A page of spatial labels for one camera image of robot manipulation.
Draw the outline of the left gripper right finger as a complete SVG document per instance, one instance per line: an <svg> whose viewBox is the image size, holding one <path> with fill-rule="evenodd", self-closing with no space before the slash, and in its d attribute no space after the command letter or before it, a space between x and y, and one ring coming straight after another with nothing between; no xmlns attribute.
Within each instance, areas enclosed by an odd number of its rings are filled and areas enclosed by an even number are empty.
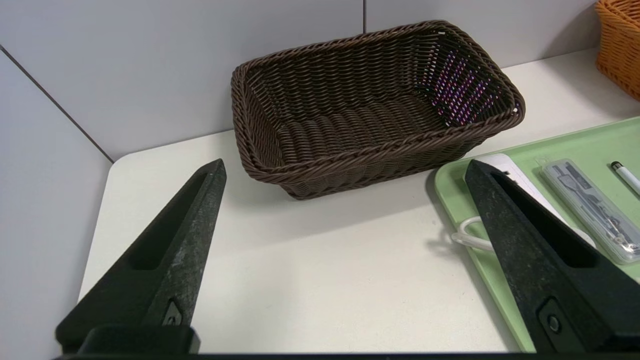
<svg viewBox="0 0 640 360"><path fill-rule="evenodd" d="M537 353L638 353L640 288L502 171L465 182Z"/></svg>

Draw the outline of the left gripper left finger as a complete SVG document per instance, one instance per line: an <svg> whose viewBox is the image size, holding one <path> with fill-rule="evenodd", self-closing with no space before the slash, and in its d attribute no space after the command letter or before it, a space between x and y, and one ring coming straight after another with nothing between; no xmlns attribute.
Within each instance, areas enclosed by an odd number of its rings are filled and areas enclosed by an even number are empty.
<svg viewBox="0 0 640 360"><path fill-rule="evenodd" d="M191 327L226 187L203 165L55 329L64 351L196 351Z"/></svg>

